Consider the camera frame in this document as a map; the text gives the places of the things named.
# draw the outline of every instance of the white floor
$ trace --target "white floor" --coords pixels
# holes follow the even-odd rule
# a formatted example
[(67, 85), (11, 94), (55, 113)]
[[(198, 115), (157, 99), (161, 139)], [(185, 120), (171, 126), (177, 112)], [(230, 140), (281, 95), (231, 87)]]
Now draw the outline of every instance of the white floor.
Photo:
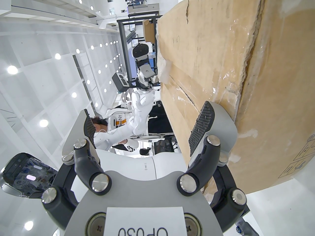
[[(165, 14), (182, 0), (148, 0), (160, 3)], [(251, 214), (247, 220), (260, 236), (315, 235), (315, 158), (294, 179), (280, 185), (249, 194)], [(225, 236), (239, 235), (235, 226)]]

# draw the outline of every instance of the person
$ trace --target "person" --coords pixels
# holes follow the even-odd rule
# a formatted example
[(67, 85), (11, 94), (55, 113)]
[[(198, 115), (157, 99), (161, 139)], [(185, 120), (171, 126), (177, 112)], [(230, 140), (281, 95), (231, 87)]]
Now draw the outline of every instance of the person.
[[(96, 148), (102, 149), (103, 139), (102, 139), (102, 137), (98, 136), (97, 133), (105, 133), (108, 131), (107, 120), (101, 119), (100, 117), (96, 116), (94, 118), (91, 118), (91, 121), (92, 121), (92, 123), (96, 129), (96, 133), (94, 135), (94, 144), (95, 144)], [(139, 143), (136, 140), (133, 140), (130, 138), (130, 139), (125, 139), (125, 140), (119, 142), (117, 145), (114, 145), (114, 147), (117, 146), (115, 148), (132, 152), (138, 148)]]
[(148, 147), (148, 148), (141, 148), (140, 149), (140, 155), (141, 156), (149, 156), (150, 150), (151, 150), (150, 147)]
[[(116, 108), (128, 108), (128, 104), (123, 103)], [(130, 112), (119, 112), (117, 114), (113, 114), (111, 118), (116, 120), (114, 128), (125, 125), (127, 123), (127, 120), (131, 117), (132, 114)], [(100, 117), (94, 117), (91, 118), (91, 120), (96, 129), (96, 133), (94, 135), (95, 146), (96, 148), (102, 149), (102, 143), (104, 143), (104, 139), (102, 138), (101, 133), (105, 133), (109, 130), (108, 122), (106, 119), (101, 119)], [(170, 125), (169, 119), (167, 118), (165, 109), (161, 101), (157, 101), (156, 104), (152, 107), (151, 112), (149, 113), (148, 135), (173, 135), (172, 127)], [(137, 137), (139, 136), (126, 138), (113, 147), (133, 152), (139, 147)]]

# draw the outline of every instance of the humanoid robot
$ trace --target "humanoid robot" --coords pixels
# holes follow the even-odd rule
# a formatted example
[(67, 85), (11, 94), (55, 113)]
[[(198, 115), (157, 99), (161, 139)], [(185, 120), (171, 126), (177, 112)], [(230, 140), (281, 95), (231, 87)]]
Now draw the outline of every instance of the humanoid robot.
[[(133, 50), (138, 66), (135, 86), (122, 74), (112, 77), (118, 91), (131, 87), (136, 91), (131, 96), (133, 118), (108, 133), (107, 149), (146, 131), (156, 75), (148, 64), (147, 54), (145, 44)], [(95, 149), (94, 133), (87, 110), (81, 111), (62, 149), (64, 164), (49, 187), (34, 196), (40, 195), (47, 213), (65, 229), (65, 236), (105, 235), (108, 207), (182, 207), (188, 236), (222, 235), (243, 214), (246, 196), (236, 187), (226, 166), (237, 130), (220, 105), (206, 101), (201, 109), (188, 139), (191, 156), (188, 169), (178, 153), (163, 152), (134, 159)], [(6, 167), (0, 174), (2, 188), (4, 184), (12, 187), (6, 181), (9, 169)], [(218, 192), (209, 205), (200, 189), (212, 176)]]

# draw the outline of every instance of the small cardboard box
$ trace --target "small cardboard box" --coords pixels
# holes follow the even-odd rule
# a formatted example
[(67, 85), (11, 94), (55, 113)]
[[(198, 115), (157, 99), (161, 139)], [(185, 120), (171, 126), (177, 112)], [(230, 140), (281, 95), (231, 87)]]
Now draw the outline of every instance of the small cardboard box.
[(315, 0), (184, 0), (158, 29), (161, 54), (172, 62), (161, 97), (186, 163), (206, 100), (235, 120), (228, 166), (245, 193), (289, 180), (310, 161)]
[(142, 25), (145, 42), (151, 42), (152, 44), (154, 44), (155, 43), (154, 24), (150, 23), (150, 21), (147, 19), (142, 22)]

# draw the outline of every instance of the rubber gripper pad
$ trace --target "rubber gripper pad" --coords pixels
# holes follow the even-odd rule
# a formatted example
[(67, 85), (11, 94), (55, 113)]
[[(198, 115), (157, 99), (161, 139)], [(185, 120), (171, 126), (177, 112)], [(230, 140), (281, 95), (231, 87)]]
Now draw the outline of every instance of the rubber gripper pad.
[(86, 119), (84, 122), (84, 135), (89, 137), (90, 141), (92, 142), (94, 148), (95, 144), (94, 144), (94, 133), (96, 132), (96, 129), (91, 121), (91, 118), (89, 116), (88, 110), (84, 109), (85, 114), (86, 114)]
[(214, 119), (215, 111), (210, 102), (205, 101), (188, 139), (190, 156), (194, 153), (204, 134), (211, 129)]

